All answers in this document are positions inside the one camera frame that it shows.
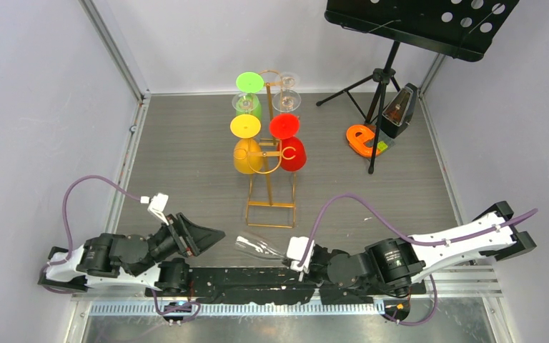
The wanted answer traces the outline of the clear wine glass front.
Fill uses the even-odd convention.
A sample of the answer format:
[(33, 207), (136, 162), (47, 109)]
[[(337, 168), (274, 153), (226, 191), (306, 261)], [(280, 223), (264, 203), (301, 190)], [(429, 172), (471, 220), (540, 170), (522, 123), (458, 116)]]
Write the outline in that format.
[(234, 242), (234, 248), (243, 254), (264, 261), (283, 261), (285, 253), (273, 243), (252, 233), (238, 235)]

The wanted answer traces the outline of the gold wire glass rack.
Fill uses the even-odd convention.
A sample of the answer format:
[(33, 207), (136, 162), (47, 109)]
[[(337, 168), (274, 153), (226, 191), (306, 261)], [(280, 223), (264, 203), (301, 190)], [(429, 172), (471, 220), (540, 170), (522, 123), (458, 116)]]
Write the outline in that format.
[[(271, 105), (272, 97), (281, 89), (276, 85), (275, 79), (278, 76), (279, 71), (267, 69), (264, 71), (256, 72), (264, 79), (264, 87), (258, 93), (265, 91), (267, 95), (267, 111), (268, 119), (270, 122), (279, 114), (274, 110)], [(249, 177), (249, 190), (247, 195), (247, 202), (245, 205), (245, 224), (250, 227), (272, 227), (281, 229), (292, 229), (295, 227), (297, 218), (297, 202), (296, 202), (296, 188), (297, 188), (297, 173), (292, 172), (291, 177), (291, 198), (288, 202), (277, 202), (275, 200), (275, 194), (272, 184), (272, 175), (279, 169), (281, 169), (282, 151), (277, 148), (279, 140), (274, 138), (270, 133), (269, 136), (262, 136), (262, 128), (260, 133), (254, 138), (259, 144), (262, 150), (263, 166), (259, 171), (254, 174), (245, 174)], [(289, 224), (265, 224), (259, 222), (252, 222), (250, 220), (250, 210), (254, 208), (265, 209), (286, 209), (291, 211), (291, 222)]]

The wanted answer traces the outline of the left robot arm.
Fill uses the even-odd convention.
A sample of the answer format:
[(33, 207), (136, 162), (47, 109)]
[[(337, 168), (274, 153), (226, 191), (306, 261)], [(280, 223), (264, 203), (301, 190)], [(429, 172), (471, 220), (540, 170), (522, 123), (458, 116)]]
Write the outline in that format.
[(38, 283), (56, 293), (134, 287), (181, 296), (192, 285), (187, 258), (224, 237), (222, 230), (197, 225), (182, 213), (169, 214), (147, 236), (103, 233), (73, 251), (52, 247)]

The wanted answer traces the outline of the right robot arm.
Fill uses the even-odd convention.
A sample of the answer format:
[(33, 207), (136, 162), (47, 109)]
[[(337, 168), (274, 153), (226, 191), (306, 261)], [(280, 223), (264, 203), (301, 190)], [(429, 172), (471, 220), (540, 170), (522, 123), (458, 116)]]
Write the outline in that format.
[(536, 213), (532, 209), (515, 216), (507, 202), (498, 202), (467, 224), (430, 234), (398, 235), (353, 255), (321, 249), (313, 236), (292, 237), (285, 257), (302, 281), (319, 287), (406, 297), (411, 286), (441, 269), (486, 258), (499, 262), (534, 250), (532, 237), (516, 226)]

